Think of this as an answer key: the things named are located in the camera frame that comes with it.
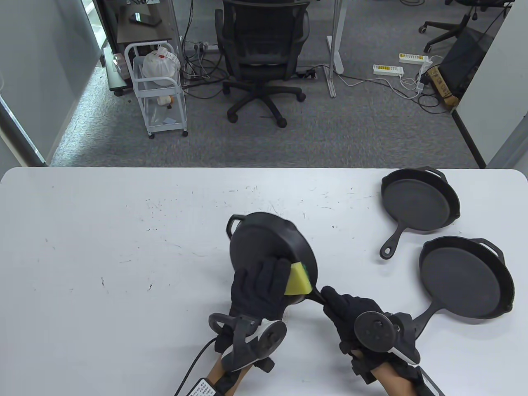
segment rolling cart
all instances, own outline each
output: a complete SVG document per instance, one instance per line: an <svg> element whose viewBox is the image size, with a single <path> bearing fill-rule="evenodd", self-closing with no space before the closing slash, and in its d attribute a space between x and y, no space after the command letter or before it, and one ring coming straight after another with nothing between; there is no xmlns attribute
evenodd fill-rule
<svg viewBox="0 0 528 396"><path fill-rule="evenodd" d="M165 130L183 129L182 135L187 136L187 113L185 110L185 97L180 82L180 74L176 73L176 80L170 77L146 78L143 75L144 56L139 56L138 47L146 45L165 45L168 50L174 53L173 47L167 41L149 41L142 43L132 43L126 47L125 58L132 79L132 87L137 97L145 127L149 139L154 139L154 133ZM134 64L130 61L130 50L134 49ZM164 85L156 84L156 81L163 81ZM173 102L169 105L158 105L159 97L170 96Z"/></svg>

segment white plastic bag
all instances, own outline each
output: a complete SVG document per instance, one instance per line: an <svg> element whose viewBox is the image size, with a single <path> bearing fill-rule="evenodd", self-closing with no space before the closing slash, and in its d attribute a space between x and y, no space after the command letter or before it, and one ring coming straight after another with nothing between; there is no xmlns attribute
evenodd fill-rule
<svg viewBox="0 0 528 396"><path fill-rule="evenodd" d="M143 75L148 78L152 77L170 77L178 81L180 72L180 61L167 48L159 46L157 50L148 54L143 61ZM171 85L169 81L155 81L156 84L167 87Z"/></svg>

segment hand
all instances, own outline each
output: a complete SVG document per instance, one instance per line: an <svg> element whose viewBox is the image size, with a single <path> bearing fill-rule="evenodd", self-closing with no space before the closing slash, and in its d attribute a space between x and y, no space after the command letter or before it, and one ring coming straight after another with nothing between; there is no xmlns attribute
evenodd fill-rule
<svg viewBox="0 0 528 396"><path fill-rule="evenodd" d="M370 370L387 361L388 353L377 353L365 348L354 332L354 322L357 317L369 311L383 313L380 306L369 298L352 297L350 294L340 295L330 286L323 287L321 294L327 301L323 312L334 323L341 338L341 351L352 353L355 357L368 361Z"/></svg>
<svg viewBox="0 0 528 396"><path fill-rule="evenodd" d="M246 315L259 321L281 320L287 303L284 298L291 263L286 259L269 257L249 269L234 273L231 286L230 316ZM224 326L214 350L223 353L233 343L233 329Z"/></svg>

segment office chair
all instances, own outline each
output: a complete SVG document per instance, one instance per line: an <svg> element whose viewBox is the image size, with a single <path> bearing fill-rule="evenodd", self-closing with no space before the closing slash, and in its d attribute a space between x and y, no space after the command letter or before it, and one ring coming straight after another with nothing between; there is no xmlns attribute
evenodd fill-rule
<svg viewBox="0 0 528 396"><path fill-rule="evenodd" d="M449 5L451 4L453 0L445 0L445 4ZM504 7L504 4L506 3L512 3L515 0L507 1L507 0L455 0L457 3L460 3L462 5L469 6L469 11L464 14L462 21L460 23L444 23L444 22L432 22L432 21L425 21L423 25L421 25L418 28L418 31L420 33L425 33L428 26L437 27L438 29L447 30L446 33L441 34L435 39L432 39L427 43L423 51L425 53L431 52L431 46L433 44L437 44L439 42L442 42L444 40L450 39L451 37L458 38L462 31L466 28L469 19L472 18L474 21L477 20L477 7L480 7L481 11L485 11L489 7Z"/></svg>
<svg viewBox="0 0 528 396"><path fill-rule="evenodd" d="M224 10L215 10L218 48L236 81L224 81L222 91L242 89L246 96L228 110L229 122L238 120L237 111L260 99L271 110L280 128L287 125L270 95L292 93L299 102L306 99L301 88L268 86L272 80L288 80L295 72L297 57L310 33L309 2L245 3L223 0Z"/></svg>

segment forearm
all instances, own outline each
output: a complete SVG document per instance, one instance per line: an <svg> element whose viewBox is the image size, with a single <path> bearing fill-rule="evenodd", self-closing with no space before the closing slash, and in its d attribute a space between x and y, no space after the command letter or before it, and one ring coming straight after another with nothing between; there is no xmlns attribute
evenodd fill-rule
<svg viewBox="0 0 528 396"><path fill-rule="evenodd" d="M409 380L402 378L389 363L372 370L372 374L383 385L389 396L417 396Z"/></svg>
<svg viewBox="0 0 528 396"><path fill-rule="evenodd" d="M244 369L240 371L240 376L238 377L236 384L229 391L225 393L225 396L233 396L233 394L238 388L238 385L240 384L240 381L242 381L242 378L244 378L244 376L247 374L247 372L249 371L251 367L253 366L249 365L248 367L245 367ZM218 382L220 378L222 378L224 374L225 374L225 371L222 368L222 363L220 361L220 358L218 358L213 368L211 369L211 372L207 376L207 379L211 381L211 383L214 385Z"/></svg>

